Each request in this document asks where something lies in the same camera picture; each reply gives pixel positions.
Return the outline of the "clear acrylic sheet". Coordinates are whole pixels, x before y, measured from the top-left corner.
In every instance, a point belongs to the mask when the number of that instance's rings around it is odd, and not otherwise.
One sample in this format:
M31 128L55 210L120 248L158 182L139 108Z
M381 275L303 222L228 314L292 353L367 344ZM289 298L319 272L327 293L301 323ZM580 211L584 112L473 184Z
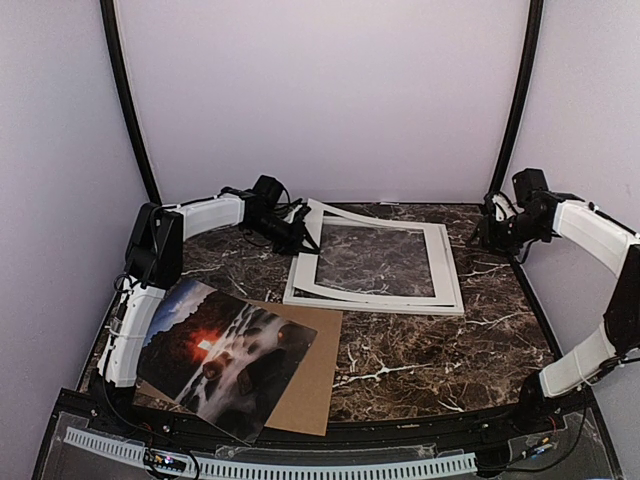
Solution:
M368 295L435 295L424 234L417 230L325 224L315 283Z

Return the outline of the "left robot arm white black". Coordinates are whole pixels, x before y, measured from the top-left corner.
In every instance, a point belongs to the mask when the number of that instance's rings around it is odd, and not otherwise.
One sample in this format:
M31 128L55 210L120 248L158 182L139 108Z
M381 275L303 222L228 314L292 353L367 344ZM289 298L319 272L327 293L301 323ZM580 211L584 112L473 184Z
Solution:
M286 193L277 179L262 175L250 189L225 187L212 197L179 204L140 207L125 252L124 271L114 281L120 295L110 340L97 374L117 389L132 388L152 317L180 279L183 243L199 234L239 227L267 240L280 255L317 254L307 226L311 202L279 202Z

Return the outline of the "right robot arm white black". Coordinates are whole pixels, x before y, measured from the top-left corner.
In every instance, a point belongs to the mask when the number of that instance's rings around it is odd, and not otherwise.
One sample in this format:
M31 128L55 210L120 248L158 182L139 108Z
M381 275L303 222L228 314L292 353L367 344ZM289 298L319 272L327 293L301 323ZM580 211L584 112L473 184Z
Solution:
M638 361L639 235L596 204L550 190L540 169L516 173L512 185L513 199L498 189L485 195L470 242L520 261L534 243L551 244L554 257L536 256L528 271L548 311L569 322L552 322L565 354L526 381L525 400L511 410L511 426L530 434L549 416L547 399Z

